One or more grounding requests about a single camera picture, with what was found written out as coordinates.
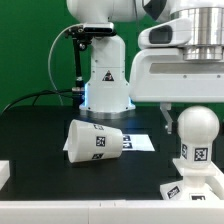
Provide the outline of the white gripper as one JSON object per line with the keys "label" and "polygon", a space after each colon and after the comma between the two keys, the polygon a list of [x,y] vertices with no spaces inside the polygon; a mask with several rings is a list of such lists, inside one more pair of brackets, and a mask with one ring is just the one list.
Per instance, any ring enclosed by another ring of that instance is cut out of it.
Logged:
{"label": "white gripper", "polygon": [[224,61],[185,61],[178,48],[144,49],[134,57],[129,84],[134,102],[160,102],[171,134],[170,103],[224,102]]}

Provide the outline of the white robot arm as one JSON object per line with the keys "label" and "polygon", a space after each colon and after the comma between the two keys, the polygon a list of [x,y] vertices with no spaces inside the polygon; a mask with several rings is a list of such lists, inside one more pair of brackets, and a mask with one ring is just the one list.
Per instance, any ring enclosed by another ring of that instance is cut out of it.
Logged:
{"label": "white robot arm", "polygon": [[[66,0],[79,23],[76,46],[92,47],[91,77],[80,110],[118,118],[136,102],[224,102],[224,0]],[[125,44],[116,22],[150,16],[158,24],[138,36],[140,51],[126,78]]]}

